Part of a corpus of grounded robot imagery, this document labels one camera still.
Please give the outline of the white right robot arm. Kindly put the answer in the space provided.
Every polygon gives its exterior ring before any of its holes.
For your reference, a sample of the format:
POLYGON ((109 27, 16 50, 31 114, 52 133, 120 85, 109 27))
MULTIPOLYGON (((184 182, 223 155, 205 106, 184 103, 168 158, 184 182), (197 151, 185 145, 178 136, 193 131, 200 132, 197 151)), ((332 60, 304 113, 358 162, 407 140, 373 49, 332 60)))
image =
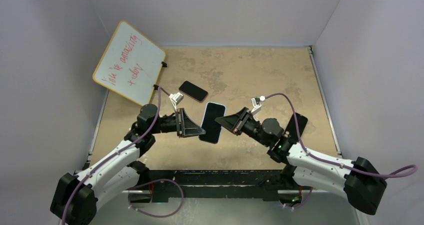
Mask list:
POLYGON ((377 174, 378 171, 363 157, 350 160, 313 150, 305 152, 295 127, 295 120, 301 118, 300 114, 290 118, 288 134, 284 133, 276 118, 259 122, 246 107, 235 114, 218 117, 215 121, 236 136, 246 134, 267 147, 267 154, 272 160, 285 164, 280 176, 284 187, 292 189, 299 185, 324 190, 346 199, 365 214, 375 215, 387 188, 386 180, 367 175, 377 174))

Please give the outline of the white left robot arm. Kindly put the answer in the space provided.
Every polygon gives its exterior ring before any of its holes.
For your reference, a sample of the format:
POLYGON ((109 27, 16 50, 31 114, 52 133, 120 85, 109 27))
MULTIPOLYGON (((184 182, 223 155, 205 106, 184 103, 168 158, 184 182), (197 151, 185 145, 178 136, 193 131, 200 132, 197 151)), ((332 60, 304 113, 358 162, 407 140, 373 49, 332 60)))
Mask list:
POLYGON ((87 225, 97 211, 127 189, 142 190, 152 184, 149 168, 139 161, 155 143, 155 134, 173 133, 179 138, 204 135, 183 108, 159 116, 159 107, 141 107, 136 122, 124 139, 104 158, 76 175, 66 173, 57 184, 50 212, 68 225, 87 225))

